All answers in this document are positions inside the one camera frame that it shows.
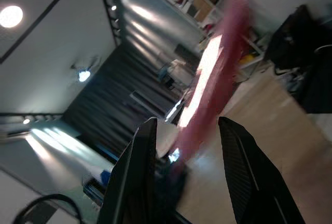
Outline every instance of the black curtain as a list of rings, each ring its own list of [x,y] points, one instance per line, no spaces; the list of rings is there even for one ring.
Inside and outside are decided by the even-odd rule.
[[[64,113],[89,143],[119,157],[137,127],[154,113],[130,94],[143,95],[167,113],[179,96],[158,80],[158,68],[130,44],[121,44]]]

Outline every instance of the recessed light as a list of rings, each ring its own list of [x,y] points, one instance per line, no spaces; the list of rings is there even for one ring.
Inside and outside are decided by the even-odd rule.
[[[5,28],[12,28],[18,25],[23,18],[23,11],[18,6],[8,6],[0,12],[0,25]]]
[[[29,124],[30,123],[30,119],[24,119],[23,120],[23,124]]]
[[[88,70],[80,71],[78,73],[78,80],[80,82],[86,81],[90,77],[91,73]]]

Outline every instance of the pink fabric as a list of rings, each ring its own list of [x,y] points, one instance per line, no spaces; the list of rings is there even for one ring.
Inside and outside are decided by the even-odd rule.
[[[197,152],[210,129],[215,128],[216,116],[232,96],[233,75],[237,73],[243,47],[241,36],[248,27],[250,10],[248,0],[230,0],[226,9],[203,54],[195,77],[195,90],[180,118],[181,130],[171,151],[179,149],[179,164]]]

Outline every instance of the black bag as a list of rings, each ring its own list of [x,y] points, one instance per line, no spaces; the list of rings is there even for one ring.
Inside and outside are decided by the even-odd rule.
[[[311,65],[314,51],[323,43],[320,27],[301,5],[273,34],[264,60],[271,60],[278,69]]]

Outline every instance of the black cable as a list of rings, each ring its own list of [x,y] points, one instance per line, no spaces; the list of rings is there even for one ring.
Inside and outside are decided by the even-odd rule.
[[[82,214],[77,207],[76,203],[69,197],[63,194],[50,194],[44,197],[37,198],[36,200],[32,201],[28,206],[26,206],[21,212],[15,217],[13,224],[24,224],[24,216],[27,212],[29,212],[35,205],[40,202],[47,201],[47,200],[59,200],[68,203],[76,212],[76,218],[78,219],[80,224],[84,224],[82,221]]]

